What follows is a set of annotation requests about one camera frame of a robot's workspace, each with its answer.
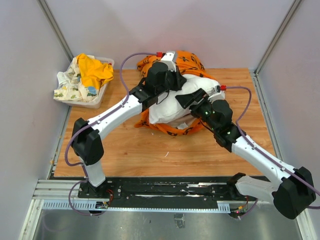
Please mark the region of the orange flower-pattern pillowcase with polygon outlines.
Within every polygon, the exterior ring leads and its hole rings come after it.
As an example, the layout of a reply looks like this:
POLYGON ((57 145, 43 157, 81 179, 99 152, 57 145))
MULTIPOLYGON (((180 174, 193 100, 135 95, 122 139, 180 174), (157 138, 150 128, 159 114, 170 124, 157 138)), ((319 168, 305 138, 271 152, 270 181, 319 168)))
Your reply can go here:
POLYGON ((191 135, 199 132, 204 125, 198 118, 191 115, 189 109, 181 107, 175 96, 190 94, 202 88, 214 100, 224 99, 225 94, 216 94, 219 82, 209 75, 200 59, 191 52, 178 50, 176 66, 180 74, 186 78, 182 90, 170 91, 159 97, 160 102, 152 105, 140 114, 140 120, 134 124, 135 128, 148 128, 160 131, 170 136, 191 135))

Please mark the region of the white pillow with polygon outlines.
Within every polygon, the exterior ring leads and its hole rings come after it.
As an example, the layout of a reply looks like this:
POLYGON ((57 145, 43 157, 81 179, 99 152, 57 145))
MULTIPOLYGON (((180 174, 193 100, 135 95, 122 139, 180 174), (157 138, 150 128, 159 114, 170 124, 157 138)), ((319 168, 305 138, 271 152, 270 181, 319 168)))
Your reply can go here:
POLYGON ((225 92, 218 92, 220 83, 215 79, 200 77, 193 74, 184 74, 186 83, 179 91, 170 90, 159 97, 159 103, 152 105, 148 110, 148 120, 151 124, 168 124, 170 127, 181 129, 190 126, 195 118, 191 115, 190 107, 183 107, 189 101, 184 95, 190 95, 203 89, 211 102, 224 100, 225 92))

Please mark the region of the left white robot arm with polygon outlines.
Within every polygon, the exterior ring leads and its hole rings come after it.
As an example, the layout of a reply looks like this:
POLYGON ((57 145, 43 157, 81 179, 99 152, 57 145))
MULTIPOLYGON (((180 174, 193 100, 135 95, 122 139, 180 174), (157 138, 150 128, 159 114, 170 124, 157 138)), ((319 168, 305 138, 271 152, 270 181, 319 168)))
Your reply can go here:
POLYGON ((101 164, 104 138, 126 120, 156 104, 163 93, 181 90, 186 81, 175 63, 155 62, 147 76, 117 105, 89 120, 79 118, 74 123, 71 147, 80 159, 91 194, 101 198, 107 193, 101 164))

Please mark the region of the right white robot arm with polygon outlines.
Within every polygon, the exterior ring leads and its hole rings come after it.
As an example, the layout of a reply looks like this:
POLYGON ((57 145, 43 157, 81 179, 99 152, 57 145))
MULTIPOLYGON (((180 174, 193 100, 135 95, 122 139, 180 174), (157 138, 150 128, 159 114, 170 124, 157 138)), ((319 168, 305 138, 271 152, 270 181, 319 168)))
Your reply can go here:
POLYGON ((248 196, 271 203, 291 220, 304 210, 315 208, 312 204, 320 192, 314 187, 311 172, 283 162, 255 143, 239 122, 232 120, 233 111, 225 99, 212 101, 201 88, 175 98, 183 109, 207 125, 218 145, 249 162, 267 178, 234 175, 226 188, 230 199, 248 196))

